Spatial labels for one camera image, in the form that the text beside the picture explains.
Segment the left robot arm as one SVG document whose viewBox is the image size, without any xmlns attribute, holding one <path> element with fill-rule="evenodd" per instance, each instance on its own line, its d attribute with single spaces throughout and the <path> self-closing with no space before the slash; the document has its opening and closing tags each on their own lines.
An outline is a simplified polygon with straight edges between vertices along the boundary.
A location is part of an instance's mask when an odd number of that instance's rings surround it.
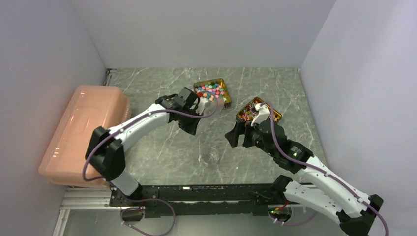
<svg viewBox="0 0 417 236">
<path fill-rule="evenodd" d="M 210 100 L 201 93 L 183 88 L 178 94 L 156 99 L 145 111 L 119 125 L 95 128 L 85 155 L 83 180 L 94 180 L 86 175 L 87 166 L 91 165 L 98 171 L 98 178 L 122 192 L 122 200 L 128 206 L 136 206 L 143 197 L 143 187 L 126 169 L 125 152 L 151 131 L 172 121 L 184 132 L 195 135 L 208 105 Z"/>
</svg>

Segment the gold tin of star candies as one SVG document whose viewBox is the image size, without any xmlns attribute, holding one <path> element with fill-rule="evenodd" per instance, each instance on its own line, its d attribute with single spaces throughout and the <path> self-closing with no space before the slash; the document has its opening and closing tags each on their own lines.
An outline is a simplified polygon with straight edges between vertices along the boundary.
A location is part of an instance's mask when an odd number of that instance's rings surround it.
<svg viewBox="0 0 417 236">
<path fill-rule="evenodd" d="M 223 109 L 228 109 L 231 106 L 232 99 L 228 91 L 226 82 L 223 78 L 200 81 L 193 84 L 193 90 L 199 94 L 207 91 L 204 98 L 214 101 L 214 98 L 221 98 L 224 100 Z"/>
</svg>

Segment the clear plastic jar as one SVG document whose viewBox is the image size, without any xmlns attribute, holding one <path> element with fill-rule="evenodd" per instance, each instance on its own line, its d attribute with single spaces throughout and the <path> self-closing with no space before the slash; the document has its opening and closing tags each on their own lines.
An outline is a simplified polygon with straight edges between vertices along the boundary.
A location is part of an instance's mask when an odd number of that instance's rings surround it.
<svg viewBox="0 0 417 236">
<path fill-rule="evenodd" d="M 218 150 L 215 147 L 202 147 L 199 151 L 199 162 L 206 167 L 217 165 L 219 162 Z"/>
</svg>

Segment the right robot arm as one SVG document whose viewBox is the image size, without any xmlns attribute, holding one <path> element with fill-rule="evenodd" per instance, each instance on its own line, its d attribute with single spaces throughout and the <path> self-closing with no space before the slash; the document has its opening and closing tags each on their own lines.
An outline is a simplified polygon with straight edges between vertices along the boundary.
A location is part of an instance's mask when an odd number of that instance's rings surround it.
<svg viewBox="0 0 417 236">
<path fill-rule="evenodd" d="M 368 235 L 383 204 L 380 196 L 367 195 L 341 180 L 311 150 L 288 139 L 283 127 L 269 118 L 254 125 L 237 121 L 225 138 L 236 147 L 240 135 L 244 135 L 243 147 L 259 148 L 279 167 L 317 187 L 312 190 L 280 175 L 271 186 L 275 203 L 300 203 L 333 220 L 349 236 Z"/>
</svg>

